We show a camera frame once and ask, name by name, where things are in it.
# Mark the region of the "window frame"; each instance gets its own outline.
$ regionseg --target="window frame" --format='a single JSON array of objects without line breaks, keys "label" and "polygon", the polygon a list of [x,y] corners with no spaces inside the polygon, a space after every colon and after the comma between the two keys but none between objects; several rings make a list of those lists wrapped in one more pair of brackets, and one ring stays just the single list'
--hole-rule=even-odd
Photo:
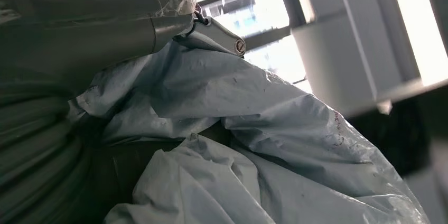
[{"label": "window frame", "polygon": [[[198,1],[198,4],[200,6],[206,6],[218,1],[221,0],[203,0]],[[290,18],[289,25],[244,38],[247,51],[281,40],[291,34],[291,29],[306,24],[305,16],[299,0],[283,0],[283,3],[285,4],[286,12]]]}]

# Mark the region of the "screw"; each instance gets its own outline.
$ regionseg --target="screw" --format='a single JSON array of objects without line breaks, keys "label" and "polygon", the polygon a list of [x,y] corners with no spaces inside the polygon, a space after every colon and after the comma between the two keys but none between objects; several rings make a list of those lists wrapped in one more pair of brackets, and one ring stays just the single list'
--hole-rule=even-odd
[{"label": "screw", "polygon": [[246,43],[243,39],[238,39],[235,42],[235,51],[239,56],[243,56],[246,53]]}]

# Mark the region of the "white wall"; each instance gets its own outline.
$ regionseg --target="white wall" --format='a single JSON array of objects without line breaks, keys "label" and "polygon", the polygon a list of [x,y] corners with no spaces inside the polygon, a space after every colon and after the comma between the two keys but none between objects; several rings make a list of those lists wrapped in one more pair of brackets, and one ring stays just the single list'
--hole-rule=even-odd
[{"label": "white wall", "polygon": [[397,63],[378,0],[310,1],[315,22],[293,35],[318,98],[351,115],[409,80]]}]

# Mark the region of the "wall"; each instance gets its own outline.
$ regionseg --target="wall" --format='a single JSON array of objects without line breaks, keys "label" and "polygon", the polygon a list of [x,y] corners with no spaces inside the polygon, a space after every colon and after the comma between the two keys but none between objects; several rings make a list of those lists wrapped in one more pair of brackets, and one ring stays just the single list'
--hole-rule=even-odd
[{"label": "wall", "polygon": [[293,35],[313,93],[325,103],[350,115],[419,77],[402,22],[391,24],[400,19],[397,6],[382,9],[394,1],[310,1],[315,22]]}]

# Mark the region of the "window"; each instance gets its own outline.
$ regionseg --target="window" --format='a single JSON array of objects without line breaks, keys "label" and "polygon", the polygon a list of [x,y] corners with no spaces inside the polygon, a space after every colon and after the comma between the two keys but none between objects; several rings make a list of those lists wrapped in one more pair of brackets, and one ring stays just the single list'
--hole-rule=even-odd
[{"label": "window", "polygon": [[311,92],[291,28],[306,24],[299,0],[198,0],[203,14],[243,37],[245,59]]}]

